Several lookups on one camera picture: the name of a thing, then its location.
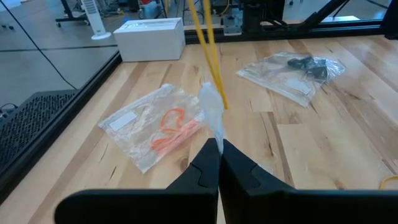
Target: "wooden table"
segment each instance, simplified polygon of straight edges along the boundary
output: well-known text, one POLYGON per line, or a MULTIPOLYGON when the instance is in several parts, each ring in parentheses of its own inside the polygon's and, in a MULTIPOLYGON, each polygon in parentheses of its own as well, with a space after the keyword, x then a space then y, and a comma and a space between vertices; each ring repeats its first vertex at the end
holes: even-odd
MULTIPOLYGON (((230 106, 227 138, 276 177, 298 189, 376 189, 398 172, 397 41, 278 40, 218 44, 218 50, 230 106), (339 60, 347 72, 324 85, 308 108, 236 75, 278 51, 339 60)), ((178 61, 121 64, 0 206, 1 223, 52 223, 59 201, 82 189, 168 186, 211 137, 207 128, 142 175, 97 124, 163 83, 196 95, 206 80, 199 45, 186 46, 178 61)))

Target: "white cardboard box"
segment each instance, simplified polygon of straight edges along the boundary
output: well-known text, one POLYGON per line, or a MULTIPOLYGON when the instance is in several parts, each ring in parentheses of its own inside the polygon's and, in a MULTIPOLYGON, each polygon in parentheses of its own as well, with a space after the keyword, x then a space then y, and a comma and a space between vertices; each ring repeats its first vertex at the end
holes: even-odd
POLYGON ((178 60, 185 47, 181 18, 127 21, 113 34, 124 62, 178 60))

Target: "clear plastic bag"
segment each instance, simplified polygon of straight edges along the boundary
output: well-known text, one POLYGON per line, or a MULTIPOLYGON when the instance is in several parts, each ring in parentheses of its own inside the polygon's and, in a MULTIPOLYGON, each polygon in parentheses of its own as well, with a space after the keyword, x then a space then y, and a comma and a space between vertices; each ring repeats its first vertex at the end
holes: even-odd
POLYGON ((199 99, 170 84, 98 124, 146 172, 204 125, 199 99))
POLYGON ((198 97, 200 108, 205 114, 206 124, 213 131, 218 151, 222 155, 224 151, 223 99, 210 82, 203 84, 198 97))
POLYGON ((324 82, 344 72, 345 68, 339 62, 279 52, 246 65, 237 74, 306 107, 324 82))

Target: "orange rubber band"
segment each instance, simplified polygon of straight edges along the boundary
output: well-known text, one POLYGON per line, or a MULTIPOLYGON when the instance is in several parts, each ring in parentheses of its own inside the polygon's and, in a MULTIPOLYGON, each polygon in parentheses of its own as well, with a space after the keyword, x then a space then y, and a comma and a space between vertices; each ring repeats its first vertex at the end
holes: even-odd
POLYGON ((168 110, 163 115, 162 120, 160 121, 160 130, 163 133, 168 134, 169 137, 153 140, 151 143, 151 148, 160 152, 165 149, 175 147, 175 146, 177 146, 177 144, 180 141, 183 140, 183 138, 185 138, 187 135, 189 135, 192 132, 192 130, 195 127, 197 127, 197 125, 199 124, 199 121, 192 119, 187 124, 182 126, 181 122, 184 120, 184 118, 185 118, 184 109, 173 108, 173 109, 168 110), (172 111, 179 113, 179 116, 177 117, 177 120, 176 120, 177 128, 165 128, 164 127, 165 120, 166 120, 167 116, 169 115, 169 113, 172 111))

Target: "metal stand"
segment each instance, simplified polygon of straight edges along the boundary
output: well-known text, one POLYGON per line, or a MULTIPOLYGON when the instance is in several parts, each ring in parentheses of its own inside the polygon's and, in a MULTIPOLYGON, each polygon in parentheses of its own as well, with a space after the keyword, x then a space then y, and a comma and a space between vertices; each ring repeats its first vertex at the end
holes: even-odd
POLYGON ((86 25, 89 25, 90 23, 88 22, 87 17, 84 16, 80 16, 80 17, 74 17, 69 5, 67 3, 67 0, 61 0, 63 8, 64 8, 64 12, 67 15, 66 18, 61 18, 61 19, 55 19, 55 22, 57 22, 57 26, 61 27, 61 22, 70 22, 70 21, 85 21, 86 25))

